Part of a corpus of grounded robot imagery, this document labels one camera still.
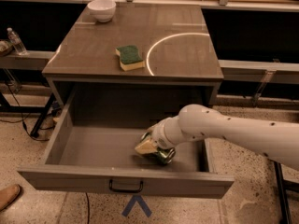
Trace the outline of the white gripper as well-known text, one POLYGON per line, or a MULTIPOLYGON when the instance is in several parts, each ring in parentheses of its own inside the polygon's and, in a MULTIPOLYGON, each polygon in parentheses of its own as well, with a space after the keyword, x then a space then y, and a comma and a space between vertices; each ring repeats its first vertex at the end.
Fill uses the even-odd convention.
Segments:
POLYGON ((157 146, 162 149, 169 149, 184 141, 184 135, 178 124, 178 116, 163 119, 150 126, 147 133, 151 133, 154 143, 151 139, 141 141, 135 147, 135 151, 140 155, 155 153, 157 146))

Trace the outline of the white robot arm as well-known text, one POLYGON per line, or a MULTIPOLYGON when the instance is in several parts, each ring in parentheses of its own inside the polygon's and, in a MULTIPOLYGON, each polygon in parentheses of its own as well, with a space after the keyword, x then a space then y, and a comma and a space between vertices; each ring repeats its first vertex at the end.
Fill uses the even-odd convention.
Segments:
POLYGON ((169 163, 175 147, 219 138, 299 170, 299 124, 224 116, 202 105, 186 105, 173 118, 149 127, 135 151, 158 154, 169 163))

